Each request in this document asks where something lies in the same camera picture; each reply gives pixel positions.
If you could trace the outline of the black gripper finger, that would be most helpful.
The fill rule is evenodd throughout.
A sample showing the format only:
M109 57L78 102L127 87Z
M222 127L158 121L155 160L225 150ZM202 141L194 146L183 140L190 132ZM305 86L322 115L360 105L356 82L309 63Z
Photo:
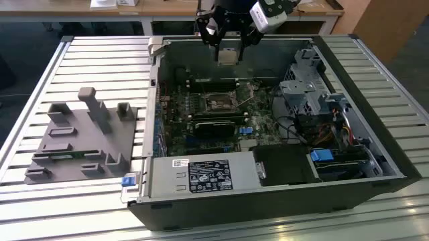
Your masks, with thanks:
M214 10L203 10L197 8L195 23L203 43L214 47L214 60L219 60L219 44L223 38L222 33L222 21L217 14L217 8Z
M239 57L238 60L243 60L245 49L252 45L258 45L264 33L260 32L254 26L254 20L250 14L241 15L239 17L239 33L241 33L241 45L239 45Z

